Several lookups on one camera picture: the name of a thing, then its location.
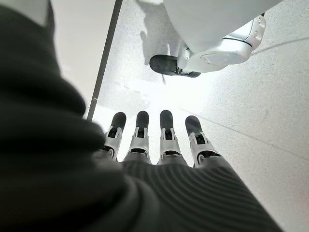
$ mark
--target metal bracket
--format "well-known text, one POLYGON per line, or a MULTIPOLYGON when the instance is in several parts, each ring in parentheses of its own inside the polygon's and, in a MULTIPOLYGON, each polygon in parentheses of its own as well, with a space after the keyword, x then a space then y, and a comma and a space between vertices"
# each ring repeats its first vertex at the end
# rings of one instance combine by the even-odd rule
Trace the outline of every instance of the metal bracket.
POLYGON ((146 153, 146 156, 149 157, 148 129, 144 128, 144 137, 143 138, 137 137, 139 129, 140 129, 139 127, 135 128, 134 134, 132 136, 130 148, 129 148, 127 155, 129 154, 129 152, 131 152, 132 149, 143 149, 146 153))
POLYGON ((112 152, 110 151, 110 154, 112 156, 112 159, 116 160, 121 143, 122 129, 120 127, 117 128, 115 138, 108 137, 108 134, 110 133, 111 129, 112 127, 110 127, 109 130, 106 132, 104 146, 112 149, 112 152))
POLYGON ((163 155, 165 155, 165 153, 167 151, 175 151, 175 154, 180 154, 181 155, 181 151, 179 148, 179 144, 178 144, 178 139, 175 135, 175 131, 174 128, 171 128, 171 134, 172 134, 172 139, 171 140, 167 140, 165 137, 165 128, 161 129, 161 137, 160 137, 160 158, 162 159, 163 155))

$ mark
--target speckled floor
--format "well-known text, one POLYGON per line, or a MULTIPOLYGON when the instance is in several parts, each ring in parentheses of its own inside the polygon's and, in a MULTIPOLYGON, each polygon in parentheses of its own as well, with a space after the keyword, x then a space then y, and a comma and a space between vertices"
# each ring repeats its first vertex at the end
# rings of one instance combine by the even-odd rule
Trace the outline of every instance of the speckled floor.
POLYGON ((309 231, 309 1, 266 12, 261 46, 240 65, 199 78, 162 76, 155 54, 177 54, 180 38, 161 1, 124 0, 93 120, 107 129, 123 111, 125 156, 136 114, 150 115, 151 160, 159 159, 159 115, 169 109, 189 165, 184 120, 196 115, 215 148, 287 232, 309 231))

